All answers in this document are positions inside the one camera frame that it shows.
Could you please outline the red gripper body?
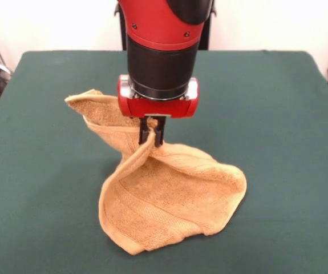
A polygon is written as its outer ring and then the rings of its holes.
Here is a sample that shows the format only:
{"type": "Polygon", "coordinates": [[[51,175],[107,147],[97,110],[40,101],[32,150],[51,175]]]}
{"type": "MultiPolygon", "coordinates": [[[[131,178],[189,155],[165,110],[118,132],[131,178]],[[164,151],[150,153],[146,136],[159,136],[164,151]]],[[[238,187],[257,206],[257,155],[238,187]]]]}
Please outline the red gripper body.
{"type": "Polygon", "coordinates": [[[143,118],[145,116],[168,116],[174,119],[194,116],[199,103],[200,86],[197,78],[192,77],[185,93],[170,100],[153,100],[139,95],[134,89],[129,75],[119,76],[118,105],[123,116],[143,118]]]}

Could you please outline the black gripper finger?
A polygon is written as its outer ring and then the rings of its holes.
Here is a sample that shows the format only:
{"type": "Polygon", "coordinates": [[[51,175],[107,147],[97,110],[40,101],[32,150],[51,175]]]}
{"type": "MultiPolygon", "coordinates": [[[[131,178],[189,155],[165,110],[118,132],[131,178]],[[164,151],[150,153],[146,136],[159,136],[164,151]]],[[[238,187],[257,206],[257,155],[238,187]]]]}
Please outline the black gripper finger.
{"type": "Polygon", "coordinates": [[[155,147],[160,147],[163,144],[166,117],[165,116],[157,116],[157,117],[154,117],[154,119],[157,121],[157,125],[154,129],[155,135],[156,135],[155,136],[155,147]]]}
{"type": "Polygon", "coordinates": [[[140,118],[139,144],[144,144],[147,141],[149,135],[147,120],[147,117],[140,118]]]}

